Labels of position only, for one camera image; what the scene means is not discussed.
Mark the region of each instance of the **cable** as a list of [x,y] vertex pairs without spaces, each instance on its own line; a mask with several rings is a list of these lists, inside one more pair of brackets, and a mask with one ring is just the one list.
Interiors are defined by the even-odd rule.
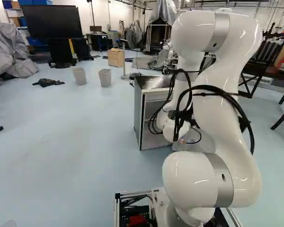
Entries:
[[[190,87],[188,89],[186,89],[185,91],[183,91],[178,99],[177,102],[177,108],[176,108],[176,112],[179,112],[179,106],[180,106],[180,102],[182,100],[182,98],[184,97],[184,95],[187,92],[191,92],[192,90],[207,90],[207,91],[211,91],[216,93],[217,95],[221,96],[222,98],[225,98],[227,101],[230,102],[230,104],[235,107],[237,109],[237,111],[239,112],[239,114],[241,115],[242,119],[244,120],[247,129],[249,131],[249,137],[250,137],[250,152],[251,154],[254,153],[254,148],[255,148],[255,138],[254,138],[254,134],[252,131],[252,128],[250,126],[250,123],[248,121],[247,116],[245,115],[243,109],[241,108],[241,106],[239,105],[239,103],[227,92],[225,92],[224,90],[212,86],[212,85],[197,85],[194,87]],[[176,118],[175,118],[175,128],[174,128],[174,141],[176,141],[178,139],[178,135],[179,135],[179,130],[180,128],[183,126],[184,120],[185,120],[185,114],[183,115],[184,117],[181,118],[181,120],[179,121],[179,114],[176,114]]]
[[[204,71],[204,69],[206,69],[206,67],[208,66],[208,64],[211,63],[211,61],[208,61],[208,63],[206,64],[205,67],[203,67],[203,69],[200,69],[198,71],[190,71],[190,72],[198,72],[198,74],[200,74],[201,72]],[[173,88],[174,88],[174,85],[175,85],[175,79],[176,79],[176,76],[179,72],[183,72],[186,76],[186,79],[187,79],[187,82],[188,82],[188,86],[189,88],[191,88],[191,80],[190,80],[190,77],[188,76],[188,72],[187,71],[184,71],[183,69],[177,69],[177,70],[173,70],[173,75],[170,79],[170,83],[169,83],[169,93],[167,95],[167,98],[164,102],[164,104],[157,110],[155,111],[155,113],[151,116],[150,120],[148,121],[148,130],[151,132],[151,134],[154,134],[154,135],[158,135],[158,134],[162,134],[163,132],[158,132],[155,127],[154,127],[154,121],[155,119],[157,118],[159,112],[161,109],[163,109],[163,106],[169,102],[169,99],[172,95],[172,92],[173,92]],[[191,105],[191,108],[188,110],[188,113],[190,113],[191,115],[193,114],[193,105]]]
[[[254,148],[255,148],[255,138],[254,138],[254,134],[252,131],[252,128],[250,126],[249,120],[247,118],[247,116],[245,115],[243,109],[241,108],[241,106],[239,105],[239,103],[232,97],[232,96],[238,96],[238,94],[235,93],[227,93],[224,90],[212,86],[212,85],[198,85],[198,86],[194,86],[191,87],[191,81],[190,78],[188,76],[188,73],[183,70],[183,69],[178,69],[176,71],[174,71],[174,74],[172,75],[172,78],[170,80],[169,83],[169,93],[167,96],[167,99],[165,100],[164,104],[151,116],[149,122],[148,122],[148,129],[152,134],[162,134],[162,132],[158,132],[156,131],[156,129],[154,128],[154,121],[158,116],[158,113],[160,112],[161,109],[163,109],[164,105],[169,101],[170,96],[172,94],[173,91],[173,87],[175,85],[175,79],[176,76],[179,72],[183,72],[184,75],[186,76],[187,82],[188,82],[188,86],[189,88],[186,89],[185,91],[183,91],[180,96],[179,99],[177,101],[177,107],[176,110],[174,112],[174,116],[175,116],[175,127],[174,127],[174,138],[173,141],[177,141],[179,138],[179,131],[180,128],[183,126],[184,121],[190,121],[191,117],[193,115],[193,105],[191,104],[192,102],[192,96],[221,96],[222,98],[225,98],[235,109],[237,109],[237,111],[239,112],[239,114],[241,115],[243,122],[246,124],[247,129],[249,131],[249,137],[250,137],[250,152],[251,154],[254,153]],[[207,90],[207,91],[211,91],[213,93],[198,93],[198,94],[192,94],[193,90]],[[180,111],[179,107],[180,107],[180,103],[183,99],[183,97],[189,92],[189,98],[188,98],[188,102],[185,106],[185,108]]]
[[197,129],[195,129],[195,128],[193,128],[193,127],[191,127],[193,130],[195,130],[196,132],[198,132],[199,133],[199,135],[200,135],[200,138],[199,138],[199,140],[198,141],[196,141],[196,142],[185,142],[186,144],[196,144],[196,143],[198,143],[198,142],[200,142],[201,141],[201,139],[202,139],[202,134],[197,130]]
[[[169,93],[168,93],[168,95],[167,95],[167,98],[166,98],[164,104],[163,104],[157,111],[155,111],[155,113],[151,116],[150,120],[148,121],[148,130],[149,130],[152,134],[154,134],[154,135],[158,135],[158,134],[162,134],[162,133],[163,133],[163,132],[158,132],[158,131],[155,129],[155,127],[154,127],[154,121],[155,121],[155,119],[157,118],[157,116],[158,116],[160,110],[163,108],[163,106],[165,106],[165,104],[169,102],[169,99],[170,99],[170,97],[171,97],[171,95],[172,95],[172,92],[173,92],[173,89],[174,89],[175,79],[176,79],[176,76],[177,76],[177,74],[178,74],[179,72],[183,72],[183,73],[184,73],[184,75],[185,75],[185,77],[186,77],[186,79],[187,79],[187,82],[188,82],[188,86],[191,87],[191,81],[190,81],[190,78],[189,78],[188,73],[187,73],[185,70],[183,70],[183,69],[175,70],[175,71],[174,71],[174,74],[172,75],[172,77],[171,77],[171,79],[170,79],[170,83],[169,83]],[[186,110],[187,110],[187,108],[189,107],[189,105],[190,105],[191,102],[192,102],[192,98],[193,98],[193,94],[192,94],[192,92],[189,92],[188,102],[187,102],[186,107],[184,108],[183,111],[186,111]]]

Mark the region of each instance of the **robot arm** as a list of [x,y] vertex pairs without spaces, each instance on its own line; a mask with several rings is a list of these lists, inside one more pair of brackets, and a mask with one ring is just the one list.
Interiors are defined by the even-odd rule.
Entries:
[[[261,32],[257,21],[245,15],[189,11],[175,21],[171,41],[184,62],[179,68],[186,71],[190,71],[193,52],[216,54],[215,64],[193,86],[212,85],[237,93],[240,73],[260,46]],[[175,86],[173,100],[186,88]],[[196,220],[204,223],[211,218],[213,207],[253,204],[261,191],[261,178],[233,106],[220,96],[194,96],[193,107],[198,125],[214,140],[215,152],[175,152],[164,161],[162,174],[175,211],[184,222],[196,226]],[[157,125],[163,126],[163,132],[168,121],[160,113]]]

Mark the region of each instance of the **floor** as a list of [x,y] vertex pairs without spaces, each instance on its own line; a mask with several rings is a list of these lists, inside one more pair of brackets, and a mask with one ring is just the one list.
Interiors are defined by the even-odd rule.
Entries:
[[[126,52],[126,57],[136,55]],[[162,185],[161,165],[171,149],[138,150],[133,87],[119,78],[123,69],[102,58],[77,66],[86,71],[84,86],[75,84],[71,69],[46,64],[28,79],[0,86],[0,226],[11,219],[17,227],[113,226],[116,192]],[[127,72],[137,71],[131,63],[126,66]],[[112,69],[110,88],[100,87],[103,68]],[[40,78],[65,85],[32,86]],[[235,209],[246,227],[284,226],[284,123],[270,130],[282,114],[281,96],[259,88],[254,98],[240,100],[252,121],[263,179],[258,202]]]

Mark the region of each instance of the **white bucket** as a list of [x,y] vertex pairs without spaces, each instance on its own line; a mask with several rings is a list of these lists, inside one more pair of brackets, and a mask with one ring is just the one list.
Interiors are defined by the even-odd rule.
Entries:
[[83,68],[73,68],[72,72],[78,85],[86,84],[85,70]]
[[109,87],[112,84],[111,70],[102,69],[99,71],[99,78],[102,87]]

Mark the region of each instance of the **black monitor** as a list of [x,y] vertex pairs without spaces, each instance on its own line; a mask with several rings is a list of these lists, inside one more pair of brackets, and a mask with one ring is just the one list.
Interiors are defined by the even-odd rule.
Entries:
[[30,36],[48,40],[82,38],[76,6],[22,6]]

